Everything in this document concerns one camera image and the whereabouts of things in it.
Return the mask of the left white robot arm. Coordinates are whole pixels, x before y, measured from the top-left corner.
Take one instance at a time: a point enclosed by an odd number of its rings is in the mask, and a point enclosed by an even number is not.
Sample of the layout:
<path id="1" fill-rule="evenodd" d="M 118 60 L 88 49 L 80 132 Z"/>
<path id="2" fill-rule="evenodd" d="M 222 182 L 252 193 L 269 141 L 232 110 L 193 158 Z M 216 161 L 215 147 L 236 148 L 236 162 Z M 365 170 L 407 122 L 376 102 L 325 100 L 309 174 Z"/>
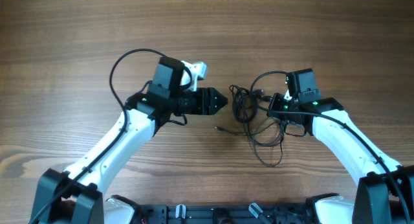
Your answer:
<path id="1" fill-rule="evenodd" d="M 228 100 L 206 78 L 204 62 L 161 57 L 155 75 L 122 104 L 116 124 L 81 159 L 63 172 L 47 170 L 39 179 L 31 223 L 141 223 L 140 205 L 122 196 L 104 195 L 131 156 L 172 115 L 214 115 Z"/>

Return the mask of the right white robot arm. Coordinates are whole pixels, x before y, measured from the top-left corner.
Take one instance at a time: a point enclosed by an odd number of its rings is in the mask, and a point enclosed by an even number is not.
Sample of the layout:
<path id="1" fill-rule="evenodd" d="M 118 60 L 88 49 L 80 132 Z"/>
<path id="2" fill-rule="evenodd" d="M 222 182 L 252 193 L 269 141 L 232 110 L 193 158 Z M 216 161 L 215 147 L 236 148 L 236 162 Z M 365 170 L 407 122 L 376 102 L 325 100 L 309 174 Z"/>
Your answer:
<path id="1" fill-rule="evenodd" d="M 357 186 L 354 201 L 338 194 L 310 199 L 317 223 L 412 223 L 413 167 L 402 166 L 370 141 L 334 98 L 322 98 L 312 69 L 286 73 L 287 93 L 276 93 L 268 115 L 322 142 Z"/>

